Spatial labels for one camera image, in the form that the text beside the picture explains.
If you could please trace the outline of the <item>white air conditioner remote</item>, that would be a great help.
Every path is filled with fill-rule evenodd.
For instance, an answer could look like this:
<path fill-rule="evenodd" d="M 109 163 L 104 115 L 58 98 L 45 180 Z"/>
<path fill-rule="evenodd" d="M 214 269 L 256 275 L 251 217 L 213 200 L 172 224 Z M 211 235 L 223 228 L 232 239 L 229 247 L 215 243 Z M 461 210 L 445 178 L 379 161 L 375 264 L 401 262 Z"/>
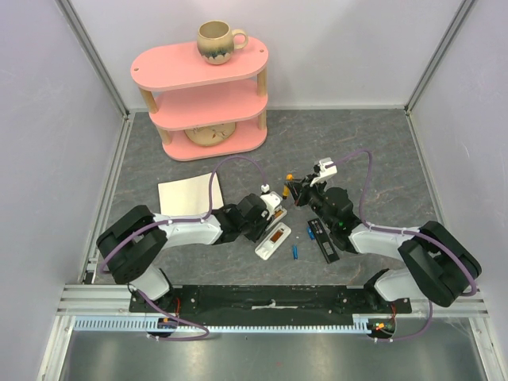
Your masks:
<path fill-rule="evenodd" d="M 287 210 L 281 207 L 279 210 L 276 210 L 272 216 L 272 222 L 276 223 L 280 221 L 287 214 Z"/>

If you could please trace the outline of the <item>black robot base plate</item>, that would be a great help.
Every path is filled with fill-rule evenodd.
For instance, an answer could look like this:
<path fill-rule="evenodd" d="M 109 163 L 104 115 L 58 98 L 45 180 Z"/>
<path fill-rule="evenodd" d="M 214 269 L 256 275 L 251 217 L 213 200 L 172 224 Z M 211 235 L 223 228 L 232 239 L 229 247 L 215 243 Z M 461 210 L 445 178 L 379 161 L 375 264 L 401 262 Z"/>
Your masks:
<path fill-rule="evenodd" d="M 336 310 L 340 314 L 409 314 L 410 300 L 387 302 L 372 288 L 346 286 L 174 286 L 155 301 L 167 312 L 205 313 L 219 309 L 260 310 L 266 307 Z"/>

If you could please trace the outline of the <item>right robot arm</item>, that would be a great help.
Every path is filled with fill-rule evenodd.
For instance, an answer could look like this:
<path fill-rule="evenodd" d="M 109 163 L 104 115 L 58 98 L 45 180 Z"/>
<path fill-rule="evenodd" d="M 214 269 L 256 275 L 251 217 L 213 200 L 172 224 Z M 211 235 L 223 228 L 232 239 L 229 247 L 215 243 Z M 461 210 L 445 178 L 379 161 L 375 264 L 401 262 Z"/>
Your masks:
<path fill-rule="evenodd" d="M 337 260 L 339 252 L 350 252 L 404 263 L 402 269 L 385 269 L 371 278 L 372 287 L 363 294 L 370 311 L 382 312 L 402 298 L 427 298 L 448 307 L 481 275 L 477 259 L 441 223 L 428 221 L 408 229 L 366 226 L 354 214 L 345 189 L 312 180 L 288 180 L 286 186 L 296 206 L 315 212 L 309 226 L 329 262 Z"/>

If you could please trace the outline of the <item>orange handled screwdriver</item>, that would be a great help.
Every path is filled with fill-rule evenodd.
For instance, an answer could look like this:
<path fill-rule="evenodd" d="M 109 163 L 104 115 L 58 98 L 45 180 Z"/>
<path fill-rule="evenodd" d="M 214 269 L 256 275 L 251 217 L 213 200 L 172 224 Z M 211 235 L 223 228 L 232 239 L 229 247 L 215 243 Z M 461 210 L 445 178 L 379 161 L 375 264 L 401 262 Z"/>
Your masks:
<path fill-rule="evenodd" d="M 291 195 L 291 188 L 290 185 L 294 179 L 294 176 L 292 174 L 287 174 L 286 180 L 283 186 L 283 199 L 287 199 Z"/>

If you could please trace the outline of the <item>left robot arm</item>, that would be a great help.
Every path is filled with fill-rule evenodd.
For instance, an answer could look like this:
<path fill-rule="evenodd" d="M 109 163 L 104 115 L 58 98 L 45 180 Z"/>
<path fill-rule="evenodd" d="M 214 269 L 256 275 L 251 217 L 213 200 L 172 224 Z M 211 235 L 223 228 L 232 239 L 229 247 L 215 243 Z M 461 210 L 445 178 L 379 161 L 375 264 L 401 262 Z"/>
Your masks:
<path fill-rule="evenodd" d="M 181 217 L 135 206 L 96 240 L 103 258 L 100 270 L 108 270 L 117 284 L 135 287 L 155 311 L 168 311 L 175 300 L 172 285 L 153 265 L 161 251 L 189 244 L 227 244 L 238 237 L 256 242 L 274 224 L 281 203 L 275 192 L 249 194 L 237 204 Z"/>

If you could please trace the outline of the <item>white remote with back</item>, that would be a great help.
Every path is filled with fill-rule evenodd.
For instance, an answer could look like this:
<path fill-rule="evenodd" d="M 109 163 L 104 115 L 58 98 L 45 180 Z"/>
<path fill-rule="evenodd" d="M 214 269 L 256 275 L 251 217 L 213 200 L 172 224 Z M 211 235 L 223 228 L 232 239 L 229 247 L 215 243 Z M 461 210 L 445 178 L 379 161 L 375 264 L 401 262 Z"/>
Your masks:
<path fill-rule="evenodd" d="M 262 260 L 269 260 L 281 244 L 290 236 L 292 230 L 279 222 L 255 248 L 255 254 Z"/>

